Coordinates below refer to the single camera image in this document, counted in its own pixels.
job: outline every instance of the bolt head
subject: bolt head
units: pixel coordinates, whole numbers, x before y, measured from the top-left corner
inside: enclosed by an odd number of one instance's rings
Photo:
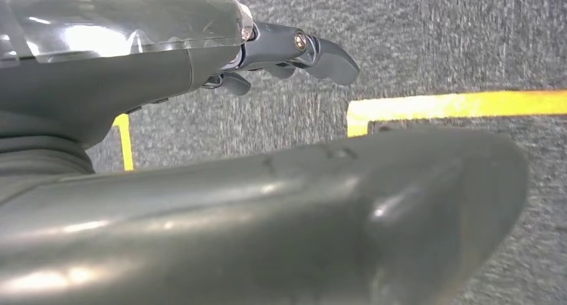
[[[295,43],[296,43],[296,47],[300,50],[300,51],[304,51],[305,49],[307,49],[307,35],[303,32],[297,32],[296,34],[296,38],[295,38]]]

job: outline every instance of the yellow floor marking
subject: yellow floor marking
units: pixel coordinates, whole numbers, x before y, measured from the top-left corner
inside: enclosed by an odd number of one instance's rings
[[[124,159],[124,170],[134,170],[134,159],[132,158],[132,141],[130,139],[130,119],[127,114],[122,114],[114,121],[120,131],[120,142],[122,143],[122,158]]]
[[[348,136],[368,134],[368,123],[433,118],[567,114],[567,90],[497,91],[353,101]]]

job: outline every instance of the yellow tape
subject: yellow tape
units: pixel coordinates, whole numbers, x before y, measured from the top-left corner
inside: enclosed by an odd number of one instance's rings
[[[132,158],[132,141],[130,139],[130,119],[127,114],[122,114],[114,121],[120,131],[120,142],[122,143],[122,158],[124,159],[124,170],[134,170],[134,159]]]
[[[348,136],[368,134],[368,123],[434,118],[567,114],[567,90],[498,91],[353,101]]]

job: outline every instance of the gray carpet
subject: gray carpet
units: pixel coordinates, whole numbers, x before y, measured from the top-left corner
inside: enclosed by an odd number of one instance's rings
[[[195,163],[346,136],[349,101],[567,87],[567,0],[240,0],[257,19],[332,39],[360,64],[341,88],[253,73],[250,95],[199,91],[131,116],[137,168]],[[435,120],[511,134],[531,156],[528,209],[454,304],[567,304],[567,117]],[[114,130],[90,154],[122,168]]]

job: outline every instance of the transparent plastic wrap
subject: transparent plastic wrap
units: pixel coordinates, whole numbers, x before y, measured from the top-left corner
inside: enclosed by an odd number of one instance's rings
[[[235,46],[252,34],[236,0],[0,0],[0,68]]]

